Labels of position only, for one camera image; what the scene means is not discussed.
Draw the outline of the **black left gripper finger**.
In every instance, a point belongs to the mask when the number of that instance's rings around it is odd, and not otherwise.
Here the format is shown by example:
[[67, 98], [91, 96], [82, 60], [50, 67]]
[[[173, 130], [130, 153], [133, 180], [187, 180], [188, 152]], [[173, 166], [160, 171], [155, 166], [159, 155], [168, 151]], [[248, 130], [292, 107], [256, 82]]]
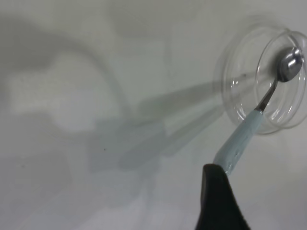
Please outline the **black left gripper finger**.
[[236, 202], [228, 177], [219, 165], [203, 166], [201, 211], [195, 229], [250, 229]]

